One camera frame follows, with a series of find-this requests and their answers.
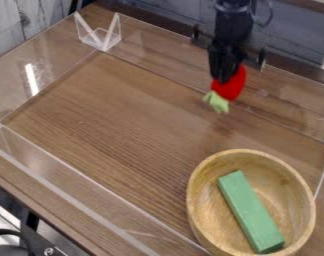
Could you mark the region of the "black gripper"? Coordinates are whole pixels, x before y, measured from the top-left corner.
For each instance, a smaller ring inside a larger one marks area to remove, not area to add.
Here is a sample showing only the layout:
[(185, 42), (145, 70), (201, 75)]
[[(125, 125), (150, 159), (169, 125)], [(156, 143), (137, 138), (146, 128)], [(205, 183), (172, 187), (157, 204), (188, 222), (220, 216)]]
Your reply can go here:
[(261, 70), (265, 65), (267, 51), (264, 48), (253, 47), (248, 38), (237, 45), (228, 44), (205, 33), (198, 25), (194, 25), (192, 43), (208, 50), (210, 74), (213, 79), (221, 83), (231, 81), (241, 63), (248, 64), (257, 70)]

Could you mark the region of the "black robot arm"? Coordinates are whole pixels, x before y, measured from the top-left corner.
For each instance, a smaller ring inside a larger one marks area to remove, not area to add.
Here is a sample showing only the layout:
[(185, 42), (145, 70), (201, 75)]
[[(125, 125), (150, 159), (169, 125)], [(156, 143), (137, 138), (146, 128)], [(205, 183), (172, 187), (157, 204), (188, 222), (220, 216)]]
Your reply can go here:
[(208, 50), (209, 71), (214, 80), (228, 83), (243, 63), (261, 69), (267, 47), (252, 40), (255, 27), (272, 23), (273, 0), (214, 0), (214, 28), (193, 26), (192, 43)]

